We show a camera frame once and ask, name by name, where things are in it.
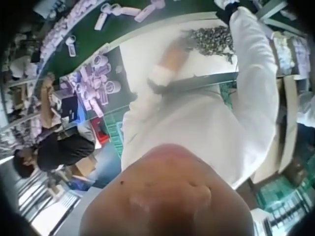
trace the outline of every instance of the white shirt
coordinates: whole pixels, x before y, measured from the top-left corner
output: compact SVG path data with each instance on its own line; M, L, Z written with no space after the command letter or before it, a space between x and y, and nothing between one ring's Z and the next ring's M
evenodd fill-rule
M257 19L240 7L230 29L238 57L238 100L230 111L218 94L190 93L171 103L141 88L124 116L122 170L161 144L177 144L236 189L262 164L275 135L277 66ZM156 66L149 78L166 86L173 74Z

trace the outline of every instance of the pile of metal parts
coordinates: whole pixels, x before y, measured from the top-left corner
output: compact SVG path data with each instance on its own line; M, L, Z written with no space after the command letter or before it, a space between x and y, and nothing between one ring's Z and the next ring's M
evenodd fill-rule
M228 27L200 28L185 31L187 47L196 49L204 56L219 55L232 62L234 55L232 35Z

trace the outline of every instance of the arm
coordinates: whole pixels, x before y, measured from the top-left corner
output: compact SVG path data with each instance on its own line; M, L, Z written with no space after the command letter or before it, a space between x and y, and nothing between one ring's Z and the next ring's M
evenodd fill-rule
M232 14L230 29L239 65L233 112L254 141L254 151L266 156L279 108L275 58L257 18L246 8Z
M157 86L167 86L188 58L179 42L173 42L166 50L159 65L156 65L149 80ZM137 91L137 98L130 103L129 111L124 115L124 143L128 144L145 123L158 109L161 94L155 94L149 83L144 83Z
M49 74L47 78L44 80L40 91L40 99L41 99L41 110L40 116L42 119L44 128L51 128L52 120L54 117L54 113L51 111L50 102L49 102L49 94L52 91L52 84L55 77L52 74Z
M42 88L40 91L40 97L41 97L40 116L42 119L42 124L44 128L50 128L52 126L54 113L50 109L49 89Z

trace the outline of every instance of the worker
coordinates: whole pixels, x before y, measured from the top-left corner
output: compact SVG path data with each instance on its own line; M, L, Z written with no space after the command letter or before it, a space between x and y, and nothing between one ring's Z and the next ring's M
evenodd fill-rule
M41 88L41 134L34 146L14 151L13 167L22 178L29 178L37 167L48 172L61 165L73 165L95 149L93 131L88 123L79 125L77 132L59 140L56 131L60 124L53 123L54 114L49 101L54 79L54 75L48 75Z
M315 128L315 96L313 92L300 94L297 122Z
M168 99L151 83L141 88L123 120L122 172L87 208L82 236L253 235L235 190L265 160L275 135L277 66L257 18L234 0L215 3L230 17L238 58L233 111L211 89ZM172 44L149 79L168 85L187 57Z

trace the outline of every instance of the hand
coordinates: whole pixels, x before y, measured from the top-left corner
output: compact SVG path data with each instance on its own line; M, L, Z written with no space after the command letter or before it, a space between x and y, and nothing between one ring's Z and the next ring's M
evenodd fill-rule
M225 7L230 4L230 3L235 3L235 2L239 2L239 0L214 0L215 4L219 7L222 8L223 10L225 9Z
M55 76L53 73L48 73L46 78L44 79L42 89L50 90L51 87L53 86L53 82L55 80Z
M188 56L189 53L185 51L184 46L177 40L168 46L159 65L171 71L178 72L188 59Z

